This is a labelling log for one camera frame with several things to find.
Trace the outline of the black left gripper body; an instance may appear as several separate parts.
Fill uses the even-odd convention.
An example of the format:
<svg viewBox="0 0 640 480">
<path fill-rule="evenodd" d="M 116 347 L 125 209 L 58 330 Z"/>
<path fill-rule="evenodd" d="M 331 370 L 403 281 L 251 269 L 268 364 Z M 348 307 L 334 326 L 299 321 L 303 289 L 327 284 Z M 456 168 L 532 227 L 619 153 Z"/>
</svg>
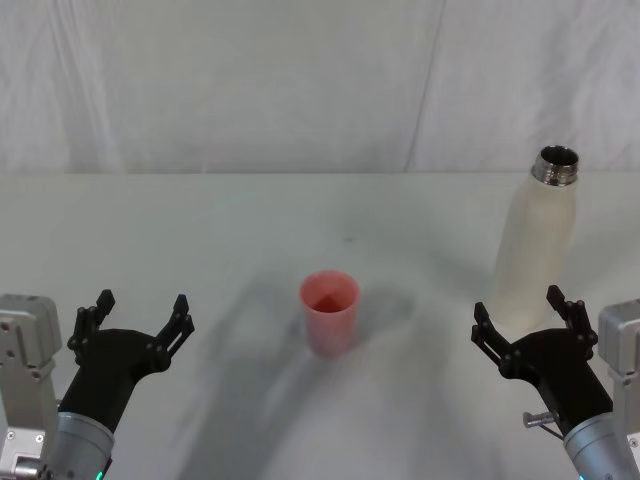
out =
<svg viewBox="0 0 640 480">
<path fill-rule="evenodd" d="M 137 383 L 169 368 L 164 345 L 135 330 L 101 330 L 85 338 L 73 335 L 68 348 L 78 370 L 58 410 L 92 419 L 110 432 L 117 430 Z"/>
</svg>

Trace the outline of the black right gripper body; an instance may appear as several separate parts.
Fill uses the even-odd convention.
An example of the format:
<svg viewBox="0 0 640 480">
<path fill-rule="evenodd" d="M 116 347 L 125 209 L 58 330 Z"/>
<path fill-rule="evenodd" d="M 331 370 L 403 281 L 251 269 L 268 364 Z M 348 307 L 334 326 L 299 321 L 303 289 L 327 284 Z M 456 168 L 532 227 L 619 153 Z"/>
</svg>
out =
<svg viewBox="0 0 640 480">
<path fill-rule="evenodd" d="M 501 342 L 501 375 L 523 380 L 539 393 L 562 435 L 613 409 L 612 399 L 588 364 L 594 331 L 548 329 Z"/>
</svg>

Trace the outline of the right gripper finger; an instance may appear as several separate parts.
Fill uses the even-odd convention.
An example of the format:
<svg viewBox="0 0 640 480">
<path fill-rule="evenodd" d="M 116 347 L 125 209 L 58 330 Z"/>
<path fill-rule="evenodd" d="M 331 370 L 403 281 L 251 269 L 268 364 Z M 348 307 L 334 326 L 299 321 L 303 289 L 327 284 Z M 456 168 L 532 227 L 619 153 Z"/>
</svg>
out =
<svg viewBox="0 0 640 480">
<path fill-rule="evenodd" d="M 593 347 L 598 343 L 598 335 L 591 326 L 584 301 L 567 300 L 557 285 L 548 287 L 546 299 L 566 327 L 574 332 L 577 343 L 584 348 L 585 358 L 592 359 Z"/>
<path fill-rule="evenodd" d="M 494 327 L 482 302 L 474 306 L 471 341 L 497 366 L 502 376 L 513 374 L 513 347 Z"/>
</svg>

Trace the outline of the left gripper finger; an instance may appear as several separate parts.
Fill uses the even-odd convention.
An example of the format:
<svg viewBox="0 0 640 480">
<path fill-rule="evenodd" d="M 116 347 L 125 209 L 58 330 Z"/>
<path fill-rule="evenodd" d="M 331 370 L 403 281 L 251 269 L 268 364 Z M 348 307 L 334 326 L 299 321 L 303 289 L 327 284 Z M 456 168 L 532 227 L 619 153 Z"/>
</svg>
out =
<svg viewBox="0 0 640 480">
<path fill-rule="evenodd" d="M 74 353 L 74 360 L 78 366 L 86 356 L 91 338 L 99 331 L 114 305 L 112 291 L 104 289 L 93 306 L 77 309 L 74 331 L 67 341 L 67 347 Z"/>
<path fill-rule="evenodd" d="M 193 332 L 194 323 L 189 313 L 187 297 L 179 294 L 168 322 L 146 346 L 150 372 L 166 371 L 173 356 Z"/>
</svg>

